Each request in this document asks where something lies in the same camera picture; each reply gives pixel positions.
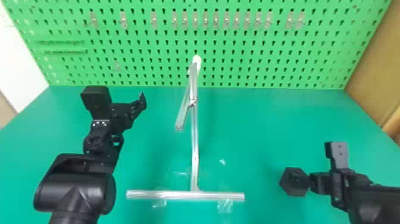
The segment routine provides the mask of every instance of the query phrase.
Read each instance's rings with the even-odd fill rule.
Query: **green pegboard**
[[[200,87],[302,89],[344,88],[390,4],[390,0],[2,1],[51,85],[183,86],[188,64],[199,54]],[[121,22],[122,11],[127,27]],[[268,15],[272,15],[270,27]]]

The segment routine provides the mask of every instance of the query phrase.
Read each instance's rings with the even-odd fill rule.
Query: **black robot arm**
[[[291,196],[305,196],[308,188],[329,195],[333,207],[349,214],[353,224],[400,223],[400,188],[373,183],[366,175],[348,168],[346,142],[326,142],[329,172],[306,175],[299,168],[287,167],[279,182]]]
[[[52,212],[51,224],[95,224],[111,211],[122,134],[146,109],[143,94],[130,104],[113,104],[105,86],[87,86],[81,98],[93,118],[83,154],[58,155],[35,193],[35,209]]]

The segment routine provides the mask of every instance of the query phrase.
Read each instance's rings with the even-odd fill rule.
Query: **white wall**
[[[0,3],[0,91],[19,113],[48,87]]]

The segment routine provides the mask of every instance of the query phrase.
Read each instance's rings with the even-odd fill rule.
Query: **t-shaped stand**
[[[244,201],[245,194],[242,192],[210,192],[201,191],[198,187],[199,172],[199,141],[198,141],[198,111],[197,111],[197,77],[201,68],[201,58],[196,55],[193,57],[189,66],[189,84],[179,108],[179,113],[175,122],[176,130],[183,130],[186,115],[191,109],[192,115],[192,176],[190,178],[190,191],[146,191],[128,190],[128,199],[138,198],[160,198],[169,200],[232,200]]]

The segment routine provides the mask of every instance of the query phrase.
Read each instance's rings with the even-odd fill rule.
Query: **green tabletop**
[[[47,223],[33,194],[59,153],[81,153],[91,117],[83,87],[50,87],[0,131],[1,223]],[[199,90],[199,187],[243,191],[244,203],[128,201],[127,189],[187,190],[190,123],[174,122],[183,88],[111,87],[114,102],[144,91],[148,108],[124,133],[114,176],[117,200],[105,223],[348,223],[327,196],[288,197],[279,187],[286,166],[329,169],[325,141],[347,141],[349,165],[384,185],[400,185],[398,147],[342,91]]]

